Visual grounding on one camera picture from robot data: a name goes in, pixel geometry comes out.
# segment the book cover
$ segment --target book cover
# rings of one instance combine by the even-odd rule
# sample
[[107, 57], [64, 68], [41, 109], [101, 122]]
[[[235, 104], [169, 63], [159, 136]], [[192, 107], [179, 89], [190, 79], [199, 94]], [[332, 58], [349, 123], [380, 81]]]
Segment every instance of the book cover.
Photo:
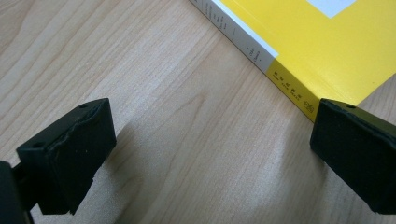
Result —
[[191, 0], [311, 120], [396, 73], [396, 1]]

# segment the light wood surface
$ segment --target light wood surface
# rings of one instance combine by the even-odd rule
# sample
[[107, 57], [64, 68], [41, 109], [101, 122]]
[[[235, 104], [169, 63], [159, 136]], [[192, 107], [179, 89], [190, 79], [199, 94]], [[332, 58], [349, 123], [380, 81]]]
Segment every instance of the light wood surface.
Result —
[[[309, 147], [313, 123], [188, 0], [1, 0], [0, 159], [108, 97], [118, 145], [74, 216], [36, 223], [394, 223]], [[396, 78], [361, 107], [396, 123]]]

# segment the yellow book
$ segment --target yellow book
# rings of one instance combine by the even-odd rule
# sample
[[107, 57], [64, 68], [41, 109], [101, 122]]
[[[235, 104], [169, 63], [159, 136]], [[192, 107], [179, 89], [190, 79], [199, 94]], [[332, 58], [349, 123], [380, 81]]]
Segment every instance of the yellow book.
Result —
[[191, 0], [311, 120], [396, 73], [396, 1]]

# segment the wooden desk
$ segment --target wooden desk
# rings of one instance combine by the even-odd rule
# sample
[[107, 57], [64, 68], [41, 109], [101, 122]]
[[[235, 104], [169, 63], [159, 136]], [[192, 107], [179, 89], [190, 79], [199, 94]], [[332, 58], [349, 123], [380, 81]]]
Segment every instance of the wooden desk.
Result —
[[[108, 97], [118, 145], [74, 216], [36, 223], [391, 223], [313, 124], [188, 0], [0, 2], [0, 159]], [[396, 78], [361, 104], [396, 123]]]

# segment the book spine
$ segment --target book spine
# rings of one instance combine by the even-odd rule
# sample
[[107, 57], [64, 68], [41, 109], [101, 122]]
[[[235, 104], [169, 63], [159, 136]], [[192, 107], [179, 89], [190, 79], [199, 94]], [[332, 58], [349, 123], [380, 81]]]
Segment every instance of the book spine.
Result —
[[244, 24], [220, 0], [190, 0], [312, 121], [319, 98], [276, 60], [278, 53]]

